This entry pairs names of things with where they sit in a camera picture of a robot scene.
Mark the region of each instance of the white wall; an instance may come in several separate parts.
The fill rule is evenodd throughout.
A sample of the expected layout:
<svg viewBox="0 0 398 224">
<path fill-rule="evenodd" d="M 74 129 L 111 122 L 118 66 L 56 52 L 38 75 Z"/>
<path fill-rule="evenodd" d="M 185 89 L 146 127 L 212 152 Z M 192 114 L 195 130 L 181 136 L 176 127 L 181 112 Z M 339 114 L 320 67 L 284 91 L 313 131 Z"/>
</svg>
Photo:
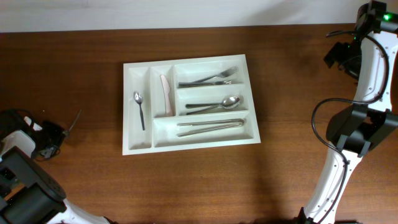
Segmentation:
<svg viewBox="0 0 398 224">
<path fill-rule="evenodd" d="M 368 0 L 0 0 L 0 31 L 355 22 Z M 398 1 L 387 0 L 398 12 Z"/>
</svg>

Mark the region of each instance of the metal utensil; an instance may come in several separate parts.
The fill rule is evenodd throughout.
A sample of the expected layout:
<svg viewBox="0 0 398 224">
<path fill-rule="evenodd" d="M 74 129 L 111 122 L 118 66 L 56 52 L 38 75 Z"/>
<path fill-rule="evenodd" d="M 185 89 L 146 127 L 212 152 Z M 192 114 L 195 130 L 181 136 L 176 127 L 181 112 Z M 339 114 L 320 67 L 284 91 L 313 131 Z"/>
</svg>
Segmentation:
<svg viewBox="0 0 398 224">
<path fill-rule="evenodd" d="M 217 82 L 179 82 L 179 87 L 195 87 L 195 86 L 212 86 L 212 85 L 229 85 L 232 84 L 232 80 L 217 81 Z"/>
<path fill-rule="evenodd" d="M 144 124 L 144 113 L 142 112 L 142 101 L 144 99 L 142 98 L 141 94 L 137 91 L 134 92 L 134 101 L 139 105 L 139 116 L 141 117 L 141 124 L 142 124 L 142 130 L 145 131 L 145 124 Z"/>
<path fill-rule="evenodd" d="M 216 77 L 226 78 L 226 77 L 234 74 L 237 71 L 238 71 L 237 66 L 233 66 L 233 67 L 231 67 L 231 68 L 229 68 L 229 69 L 227 69 L 227 70 L 225 70 L 225 71 L 223 71 L 223 72 L 221 72 L 221 73 L 219 73 L 217 75 L 212 75 L 212 76 L 207 77 L 207 78 L 202 78 L 202 79 L 194 81 L 193 83 L 204 82 L 204 81 L 207 81 L 207 80 L 209 80 L 211 78 L 216 78 Z"/>
<path fill-rule="evenodd" d="M 177 136 L 183 137 L 183 136 L 189 136 L 192 134 L 205 133 L 205 132 L 209 132 L 209 131 L 216 131 L 216 130 L 221 130 L 221 129 L 226 129 L 226 128 L 240 127 L 240 126 L 244 125 L 244 120 L 243 119 L 227 119 L 227 120 L 221 120 L 221 121 L 180 123 L 180 124 L 177 124 L 177 126 L 199 126 L 199 125 L 208 125 L 208 124 L 226 124 L 226 125 L 187 131 L 185 133 L 177 134 Z"/>
<path fill-rule="evenodd" d="M 240 99 L 237 96 L 227 96 L 223 99 L 221 103 L 199 103 L 199 104 L 187 104 L 185 105 L 186 109 L 192 109 L 192 108 L 199 108 L 199 107 L 204 107 L 208 106 L 205 109 L 198 110 L 198 111 L 193 111 L 193 112 L 188 112 L 187 115 L 194 114 L 194 113 L 199 113 L 205 110 L 210 110 L 213 108 L 217 108 L 222 106 L 224 109 L 233 109 L 237 107 L 240 104 Z"/>
<path fill-rule="evenodd" d="M 69 128 L 68 130 L 66 130 L 66 131 L 63 131 L 63 134 L 65 135 L 66 138 L 69 138 L 69 136 L 70 136 L 70 131 L 71 131 L 72 128 L 75 126 L 77 120 L 78 120 L 79 117 L 80 117 L 80 114 L 81 114 L 81 109 L 80 109 L 79 113 L 77 113 L 77 116 L 76 116 L 75 120 L 72 122 L 72 125 L 70 126 L 70 128 Z"/>
</svg>

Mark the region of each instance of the pink knife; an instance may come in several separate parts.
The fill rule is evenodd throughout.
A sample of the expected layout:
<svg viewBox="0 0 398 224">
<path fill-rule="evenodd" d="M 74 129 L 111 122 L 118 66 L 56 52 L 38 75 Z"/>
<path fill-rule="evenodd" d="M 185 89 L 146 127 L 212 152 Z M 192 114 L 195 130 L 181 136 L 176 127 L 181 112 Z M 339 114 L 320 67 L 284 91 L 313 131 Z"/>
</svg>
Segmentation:
<svg viewBox="0 0 398 224">
<path fill-rule="evenodd" d="M 164 75 L 160 75 L 160 79 L 162 80 L 162 85 L 163 85 L 164 102 L 166 104 L 166 116 L 174 116 L 169 98 L 170 85 Z"/>
</svg>

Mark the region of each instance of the utensil handle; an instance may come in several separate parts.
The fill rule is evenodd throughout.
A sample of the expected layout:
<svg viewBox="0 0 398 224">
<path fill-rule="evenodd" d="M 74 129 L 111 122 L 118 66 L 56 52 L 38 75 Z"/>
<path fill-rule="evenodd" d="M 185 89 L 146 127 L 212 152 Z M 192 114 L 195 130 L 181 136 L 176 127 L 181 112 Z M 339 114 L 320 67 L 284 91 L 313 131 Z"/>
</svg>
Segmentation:
<svg viewBox="0 0 398 224">
<path fill-rule="evenodd" d="M 212 76 L 207 77 L 207 78 L 202 78 L 202 79 L 193 81 L 193 83 L 204 82 L 204 81 L 207 81 L 207 80 L 209 80 L 209 79 L 216 78 L 216 77 L 218 77 L 218 75 L 212 75 Z"/>
<path fill-rule="evenodd" d="M 199 108 L 199 107 L 204 107 L 204 106 L 216 106 L 220 105 L 219 103 L 195 103 L 195 104 L 187 104 L 185 105 L 186 109 L 192 109 L 192 108 Z"/>
<path fill-rule="evenodd" d="M 167 99 L 165 100 L 165 104 L 166 104 L 166 116 L 173 116 L 173 110 L 172 110 L 172 105 L 170 104 L 170 98 L 167 97 Z"/>
<path fill-rule="evenodd" d="M 141 104 L 139 105 L 139 116 L 141 117 L 142 130 L 145 131 L 144 113 L 142 112 Z"/>
<path fill-rule="evenodd" d="M 177 134 L 178 137 L 183 137 L 183 136 L 189 136 L 192 134 L 199 134 L 199 133 L 205 133 L 209 131 L 216 131 L 216 130 L 221 130 L 221 129 L 226 129 L 226 128 L 233 128 L 237 126 L 242 126 L 243 124 L 238 123 L 238 124 L 229 124 L 229 125 L 224 125 L 224 126 L 217 126 L 217 127 L 212 127 L 212 128 L 203 128 L 199 130 L 193 130 L 193 131 L 188 131 L 186 133 L 180 133 Z"/>
<path fill-rule="evenodd" d="M 212 86 L 214 83 L 202 83 L 202 82 L 179 82 L 179 87 L 195 87 L 195 86 Z"/>
<path fill-rule="evenodd" d="M 189 122 L 189 123 L 178 123 L 177 126 L 199 126 L 199 125 L 208 125 L 208 124 L 230 124 L 230 123 L 244 124 L 244 120 L 237 118 L 237 119 L 226 119 L 219 121 Z"/>
<path fill-rule="evenodd" d="M 220 106 L 220 105 L 209 106 L 209 107 L 207 107 L 207 108 L 205 108 L 205 109 L 202 109 L 202 110 L 188 112 L 187 115 L 191 115 L 191 114 L 195 114 L 195 113 L 200 113 L 200 112 L 202 112 L 202 111 L 206 111 L 206 110 L 210 110 L 210 109 L 213 109 L 213 108 L 217 108 L 217 107 L 219 107 L 219 106 Z"/>
</svg>

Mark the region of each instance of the spoon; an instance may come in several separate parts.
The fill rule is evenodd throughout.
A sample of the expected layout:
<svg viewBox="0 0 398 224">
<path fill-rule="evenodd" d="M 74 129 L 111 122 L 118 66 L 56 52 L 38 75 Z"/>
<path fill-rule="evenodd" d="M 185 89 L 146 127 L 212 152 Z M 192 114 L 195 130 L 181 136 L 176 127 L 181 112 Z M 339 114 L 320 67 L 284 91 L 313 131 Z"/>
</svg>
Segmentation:
<svg viewBox="0 0 398 224">
<path fill-rule="evenodd" d="M 187 115 L 190 115 L 190 114 L 195 114 L 195 113 L 199 113 L 199 112 L 202 112 L 202 111 L 210 110 L 210 109 L 213 109 L 213 108 L 217 108 L 217 107 L 220 107 L 220 106 L 222 106 L 224 109 L 230 110 L 230 109 L 233 109 L 233 108 L 237 107 L 239 105 L 239 103 L 240 103 L 239 97 L 237 97 L 237 96 L 227 96 L 227 97 L 225 97 L 223 99 L 223 101 L 221 103 L 187 104 L 187 105 L 185 105 L 185 107 L 187 109 L 191 109 L 191 108 L 199 108 L 199 107 L 202 107 L 202 106 L 208 106 L 207 108 L 202 109 L 202 110 L 188 112 Z"/>
<path fill-rule="evenodd" d="M 142 124 L 142 130 L 145 131 L 145 125 L 144 125 L 144 113 L 142 112 L 142 96 L 139 92 L 135 91 L 134 92 L 134 101 L 139 105 L 139 116 L 141 117 L 141 124 Z"/>
</svg>

